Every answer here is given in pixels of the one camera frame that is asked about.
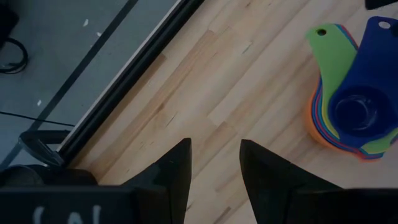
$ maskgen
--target black cable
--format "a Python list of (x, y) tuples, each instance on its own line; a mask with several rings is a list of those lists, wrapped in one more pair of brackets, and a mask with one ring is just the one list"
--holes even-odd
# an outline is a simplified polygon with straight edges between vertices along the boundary
[(34, 120), (34, 121), (40, 121), (40, 122), (44, 122), (44, 123), (59, 124), (59, 125), (64, 125), (64, 126), (69, 126), (69, 127), (75, 127), (75, 125), (72, 125), (72, 124), (66, 124), (66, 123), (61, 123), (61, 122), (56, 122), (56, 121), (46, 121), (44, 119), (37, 119), (37, 118), (32, 118), (30, 116), (14, 114), (14, 113), (8, 113), (8, 112), (3, 112), (3, 111), (0, 111), (0, 114), (8, 115), (8, 116), (14, 116), (14, 117), (17, 117), (17, 118), (30, 119), (30, 120)]
[(0, 68), (0, 73), (16, 74), (16, 73), (23, 71), (26, 68), (26, 65), (28, 63), (28, 54), (27, 54), (26, 48), (18, 40), (15, 40), (10, 37), (7, 37), (4, 41), (14, 44), (20, 48), (20, 50), (22, 51), (22, 60), (18, 63), (8, 63), (8, 65), (10, 65), (11, 68)]

